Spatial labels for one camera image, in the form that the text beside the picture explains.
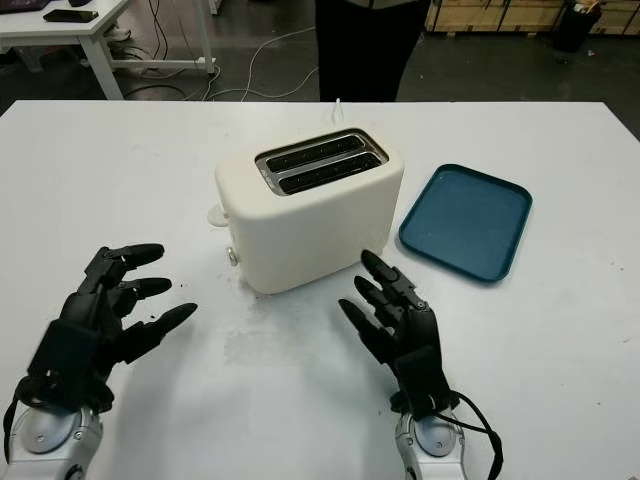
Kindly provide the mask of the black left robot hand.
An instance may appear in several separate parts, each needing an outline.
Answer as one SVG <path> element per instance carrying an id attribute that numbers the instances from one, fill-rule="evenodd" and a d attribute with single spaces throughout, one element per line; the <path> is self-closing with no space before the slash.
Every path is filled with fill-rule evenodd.
<path id="1" fill-rule="evenodd" d="M 159 260 L 164 247 L 156 243 L 102 247 L 84 270 L 85 279 L 65 301 L 59 321 L 72 335 L 72 351 L 80 358 L 60 374 L 56 402 L 69 411 L 89 407 L 95 413 L 112 408 L 114 394 L 107 386 L 113 367 L 131 364 L 160 345 L 165 336 L 198 308 L 195 303 L 174 307 L 158 319 L 127 328 L 122 320 L 135 305 L 172 287 L 167 278 L 126 280 L 125 275 Z"/>

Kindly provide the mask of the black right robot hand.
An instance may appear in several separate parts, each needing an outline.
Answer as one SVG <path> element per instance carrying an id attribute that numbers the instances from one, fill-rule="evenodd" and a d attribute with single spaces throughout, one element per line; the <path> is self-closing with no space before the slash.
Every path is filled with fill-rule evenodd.
<path id="1" fill-rule="evenodd" d="M 377 322 L 347 299 L 339 306 L 364 346 L 395 376 L 399 391 L 390 400 L 392 410 L 420 420 L 456 406 L 442 367 L 435 312 L 398 268 L 369 250 L 361 262 L 373 279 L 356 276 L 354 286 Z"/>

